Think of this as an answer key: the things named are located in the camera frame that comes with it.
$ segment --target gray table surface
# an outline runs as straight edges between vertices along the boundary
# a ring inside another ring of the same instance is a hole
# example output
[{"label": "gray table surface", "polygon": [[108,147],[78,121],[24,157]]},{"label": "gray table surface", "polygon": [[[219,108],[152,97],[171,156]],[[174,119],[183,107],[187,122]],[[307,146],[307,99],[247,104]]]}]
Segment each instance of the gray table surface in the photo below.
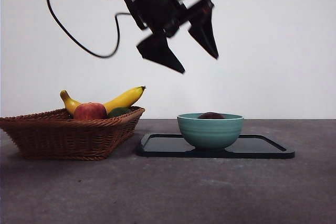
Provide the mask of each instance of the gray table surface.
[{"label": "gray table surface", "polygon": [[245,120],[243,134],[275,137],[292,159],[140,157],[140,120],[103,161],[30,161],[2,132],[1,223],[336,223],[336,120]]}]

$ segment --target black cable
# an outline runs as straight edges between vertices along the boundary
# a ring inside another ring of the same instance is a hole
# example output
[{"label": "black cable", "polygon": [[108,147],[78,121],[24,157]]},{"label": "black cable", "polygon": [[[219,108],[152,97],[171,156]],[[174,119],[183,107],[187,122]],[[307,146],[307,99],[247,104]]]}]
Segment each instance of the black cable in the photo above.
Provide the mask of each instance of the black cable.
[{"label": "black cable", "polygon": [[50,0],[47,0],[47,5],[48,5],[48,8],[49,8],[49,11],[51,13],[51,15],[53,16],[54,20],[56,21],[56,23],[60,26],[60,28],[62,28],[62,30],[78,45],[80,46],[82,49],[84,49],[86,52],[96,56],[96,57],[99,57],[99,58],[109,58],[111,56],[113,56],[117,50],[118,50],[118,47],[119,47],[119,42],[120,42],[120,30],[119,30],[119,23],[118,23],[118,19],[117,17],[119,15],[131,15],[130,13],[116,13],[114,18],[115,18],[115,23],[117,25],[117,35],[118,35],[118,38],[117,38],[117,44],[116,44],[116,47],[114,49],[114,51],[109,54],[109,55],[106,55],[106,56],[103,56],[103,55],[98,55],[92,51],[90,51],[89,49],[87,49],[85,46],[83,46],[80,42],[78,42],[78,40],[76,40],[66,29],[65,27],[61,24],[61,22],[58,20],[58,18],[56,17],[55,13],[53,12],[53,9],[51,7],[51,4],[50,4]]}]

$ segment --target bowl rim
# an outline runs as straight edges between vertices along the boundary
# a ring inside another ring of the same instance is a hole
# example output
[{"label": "bowl rim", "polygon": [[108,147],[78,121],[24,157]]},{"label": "bowl rim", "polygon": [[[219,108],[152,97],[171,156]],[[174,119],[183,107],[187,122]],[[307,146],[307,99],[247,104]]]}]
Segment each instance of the bowl rim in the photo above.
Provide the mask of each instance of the bowl rim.
[{"label": "bowl rim", "polygon": [[230,118],[230,119],[201,119],[201,118],[188,118],[186,117],[186,115],[191,115],[191,114],[202,114],[200,112],[198,113],[184,113],[184,114],[181,114],[181,115],[178,115],[177,118],[181,118],[181,119],[188,119],[188,120],[197,120],[197,121],[234,121],[234,120],[241,120],[241,119],[244,119],[243,116],[241,115],[235,115],[235,114],[228,114],[228,113],[220,113],[220,114],[223,114],[223,115],[233,115],[233,116],[237,116],[237,118]]}]

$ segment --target teal bowl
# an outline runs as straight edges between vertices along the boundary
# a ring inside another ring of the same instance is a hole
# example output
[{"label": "teal bowl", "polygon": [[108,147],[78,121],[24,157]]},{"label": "teal bowl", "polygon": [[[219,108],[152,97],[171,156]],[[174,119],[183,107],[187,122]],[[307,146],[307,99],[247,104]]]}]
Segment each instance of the teal bowl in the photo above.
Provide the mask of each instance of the teal bowl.
[{"label": "teal bowl", "polygon": [[177,116],[184,139],[197,149],[222,150],[239,137],[244,118],[240,115],[222,114],[224,119],[198,119],[202,113]]}]

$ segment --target robotic arm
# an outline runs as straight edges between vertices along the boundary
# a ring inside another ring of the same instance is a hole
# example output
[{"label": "robotic arm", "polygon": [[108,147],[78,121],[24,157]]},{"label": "robotic arm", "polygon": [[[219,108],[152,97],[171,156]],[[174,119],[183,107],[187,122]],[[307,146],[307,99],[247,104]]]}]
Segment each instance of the robotic arm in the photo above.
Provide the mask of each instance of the robotic arm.
[{"label": "robotic arm", "polygon": [[167,38],[189,21],[190,35],[214,58],[218,51],[212,30],[211,0],[199,0],[187,8],[181,0],[124,0],[137,26],[150,28],[152,35],[141,41],[137,49],[144,59],[167,66],[180,73],[184,68],[167,44]]}]

